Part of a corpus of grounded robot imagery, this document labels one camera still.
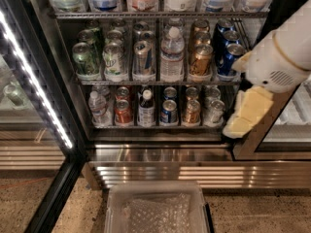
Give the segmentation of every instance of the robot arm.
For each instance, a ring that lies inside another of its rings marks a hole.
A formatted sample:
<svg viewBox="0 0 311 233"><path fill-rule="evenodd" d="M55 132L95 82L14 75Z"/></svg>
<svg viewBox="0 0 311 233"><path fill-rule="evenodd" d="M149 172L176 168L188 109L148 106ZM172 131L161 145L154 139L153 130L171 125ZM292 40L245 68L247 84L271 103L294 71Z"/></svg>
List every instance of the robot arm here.
<svg viewBox="0 0 311 233"><path fill-rule="evenodd" d="M235 112L223 133L241 138L273 105L273 94L295 88L311 74L311 0L255 48L238 59L234 70L246 73L253 86L239 91Z"/></svg>

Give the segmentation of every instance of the speckled floor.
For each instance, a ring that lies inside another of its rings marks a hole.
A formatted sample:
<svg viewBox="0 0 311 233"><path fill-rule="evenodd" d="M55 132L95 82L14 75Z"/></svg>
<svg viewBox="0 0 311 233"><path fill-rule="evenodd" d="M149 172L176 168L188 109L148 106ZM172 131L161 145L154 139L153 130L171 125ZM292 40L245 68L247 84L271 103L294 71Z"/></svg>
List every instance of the speckled floor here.
<svg viewBox="0 0 311 233"><path fill-rule="evenodd" d="M16 181L0 176L0 188ZM0 232L23 232L51 182L49 177L32 185L1 188ZM309 189L217 189L204 194L216 233L311 232ZM92 191L86 180L79 178L53 233L104 232L107 195Z"/></svg>

